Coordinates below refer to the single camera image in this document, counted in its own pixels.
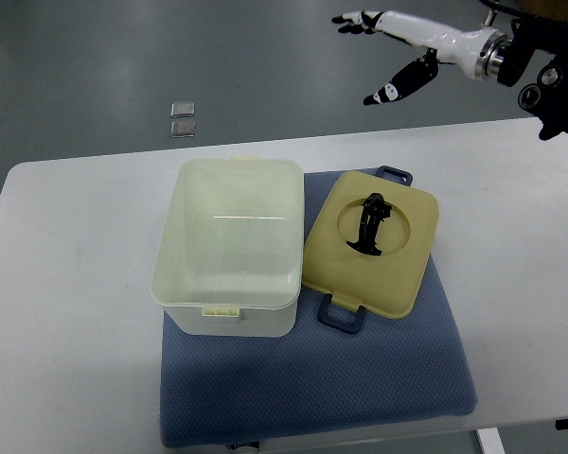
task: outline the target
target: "box lid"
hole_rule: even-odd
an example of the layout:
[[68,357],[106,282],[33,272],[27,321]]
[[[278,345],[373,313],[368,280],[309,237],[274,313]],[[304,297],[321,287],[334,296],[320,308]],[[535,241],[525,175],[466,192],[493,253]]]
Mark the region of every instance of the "box lid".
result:
[[[363,216],[365,205],[374,200],[379,204],[379,197],[370,199],[375,194],[382,196],[388,217],[376,220],[375,241],[363,247],[358,244],[362,229],[370,229],[370,217]],[[431,194],[346,172],[332,188],[306,242],[303,285],[332,294],[334,304],[349,310],[364,306],[384,317],[404,317],[417,298],[437,219],[437,201]]]

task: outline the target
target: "robotic finger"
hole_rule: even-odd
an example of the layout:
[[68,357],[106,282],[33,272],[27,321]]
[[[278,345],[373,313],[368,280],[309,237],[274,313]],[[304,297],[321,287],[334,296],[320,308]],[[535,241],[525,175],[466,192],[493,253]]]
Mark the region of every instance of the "robotic finger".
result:
[[434,49],[428,49],[420,59],[404,66],[384,87],[364,99],[364,105],[384,104],[404,99],[424,87],[437,76],[437,59]]

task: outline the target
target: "storage box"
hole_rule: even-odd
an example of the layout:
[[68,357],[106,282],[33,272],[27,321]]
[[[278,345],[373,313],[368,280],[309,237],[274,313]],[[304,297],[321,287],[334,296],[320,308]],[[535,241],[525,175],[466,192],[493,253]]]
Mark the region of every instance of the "storage box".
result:
[[194,160],[174,188],[151,282],[189,334],[279,337],[296,317],[303,171],[292,161]]

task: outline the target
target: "robotic hand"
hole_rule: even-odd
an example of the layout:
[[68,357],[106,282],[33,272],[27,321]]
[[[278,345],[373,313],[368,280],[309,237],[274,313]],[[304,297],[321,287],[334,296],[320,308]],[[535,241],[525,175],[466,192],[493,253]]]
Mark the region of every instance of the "robotic hand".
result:
[[497,52],[507,43],[504,33],[484,27],[463,32],[437,22],[396,11],[356,11],[334,17],[341,33],[384,33],[418,48],[424,55],[399,71],[364,105],[404,99],[437,76],[439,63],[458,64],[470,79],[483,79],[498,72]]
[[[476,31],[463,32],[427,19],[396,11],[356,11],[334,17],[341,33],[384,33],[421,51],[423,56],[399,71],[364,104],[383,104],[411,95],[437,76],[440,63],[457,64],[465,76],[482,80],[496,78],[511,87],[524,73],[539,49],[554,55],[524,87],[518,104],[542,121],[540,139],[568,133],[568,24],[503,7],[498,0],[481,0],[490,7],[487,19]],[[515,16],[513,38],[490,25],[496,11]]]

